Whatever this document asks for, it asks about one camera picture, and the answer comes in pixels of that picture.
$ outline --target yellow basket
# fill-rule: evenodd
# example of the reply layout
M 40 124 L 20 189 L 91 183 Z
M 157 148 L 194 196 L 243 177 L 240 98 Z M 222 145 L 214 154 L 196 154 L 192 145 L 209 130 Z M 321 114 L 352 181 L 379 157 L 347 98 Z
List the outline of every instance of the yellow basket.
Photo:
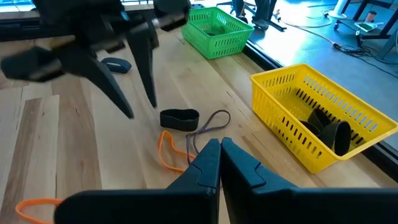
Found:
M 398 131 L 398 123 L 308 65 L 258 73 L 251 81 L 254 112 L 313 174 Z M 352 135 L 347 154 L 337 156 L 300 122 L 315 108 L 332 122 L 349 122 Z

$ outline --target black elastic band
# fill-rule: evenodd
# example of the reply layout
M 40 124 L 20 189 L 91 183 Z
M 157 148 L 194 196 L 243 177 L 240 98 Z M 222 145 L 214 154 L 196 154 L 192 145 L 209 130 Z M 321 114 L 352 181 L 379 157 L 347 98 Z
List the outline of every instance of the black elastic band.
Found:
M 104 63 L 111 72 L 126 74 L 131 68 L 130 62 L 121 58 L 108 57 L 102 59 L 101 62 Z
M 312 111 L 308 122 L 301 121 L 317 138 L 330 149 L 335 147 L 335 154 L 343 156 L 349 151 L 351 127 L 346 121 L 332 123 L 320 109 Z
M 179 131 L 194 131 L 198 128 L 199 112 L 194 109 L 169 109 L 160 112 L 160 125 Z

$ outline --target wooden tabletop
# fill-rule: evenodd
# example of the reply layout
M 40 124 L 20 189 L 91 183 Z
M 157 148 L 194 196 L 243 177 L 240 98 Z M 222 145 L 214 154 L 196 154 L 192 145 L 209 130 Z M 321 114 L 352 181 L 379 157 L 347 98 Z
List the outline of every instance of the wooden tabletop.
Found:
M 28 198 L 65 198 L 89 189 L 162 189 L 179 173 L 159 162 L 157 139 L 163 130 L 159 112 L 195 108 L 200 126 L 210 114 L 228 110 L 232 121 L 221 131 L 198 138 L 202 148 L 210 138 L 228 136 L 267 168 L 300 187 L 397 187 L 363 155 L 339 162 L 312 175 L 251 110 L 249 76 L 262 70 L 244 54 L 207 61 L 179 30 L 159 32 L 154 51 L 158 108 L 153 109 L 133 64 L 127 75 L 115 75 L 135 114 L 122 112 L 87 80 L 64 76 L 44 84 L 15 82 L 0 76 L 0 223 L 17 223 L 14 207 Z M 48 40 L 1 43 L 10 54 Z M 107 57 L 104 52 L 99 58 Z M 130 50 L 116 52 L 133 62 Z M 226 122 L 225 115 L 213 125 Z M 185 133 L 171 131 L 184 148 Z M 186 168 L 185 157 L 164 148 L 172 165 Z M 27 209 L 51 220 L 52 208 Z M 220 223 L 228 223 L 220 202 Z

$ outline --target person's legs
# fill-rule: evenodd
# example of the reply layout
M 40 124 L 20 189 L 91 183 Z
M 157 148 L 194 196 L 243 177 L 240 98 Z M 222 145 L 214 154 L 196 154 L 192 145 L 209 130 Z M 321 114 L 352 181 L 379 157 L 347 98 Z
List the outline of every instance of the person's legs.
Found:
M 262 29 L 268 29 L 269 4 L 271 0 L 256 0 L 256 13 L 253 17 L 253 23 Z
M 232 0 L 232 6 L 234 7 L 236 16 L 240 16 L 243 9 L 243 0 Z
M 269 4 L 270 0 L 255 0 L 256 2 L 256 14 L 254 15 L 254 20 L 258 21 L 260 19 L 264 19 L 268 21 L 269 18 Z

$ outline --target green plastic basket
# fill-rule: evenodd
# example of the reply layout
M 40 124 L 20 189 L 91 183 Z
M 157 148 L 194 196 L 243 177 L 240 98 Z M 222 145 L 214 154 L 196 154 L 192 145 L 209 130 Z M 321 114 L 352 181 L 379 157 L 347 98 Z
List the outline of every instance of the green plastic basket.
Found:
M 192 9 L 182 35 L 207 59 L 240 53 L 253 27 L 217 7 Z

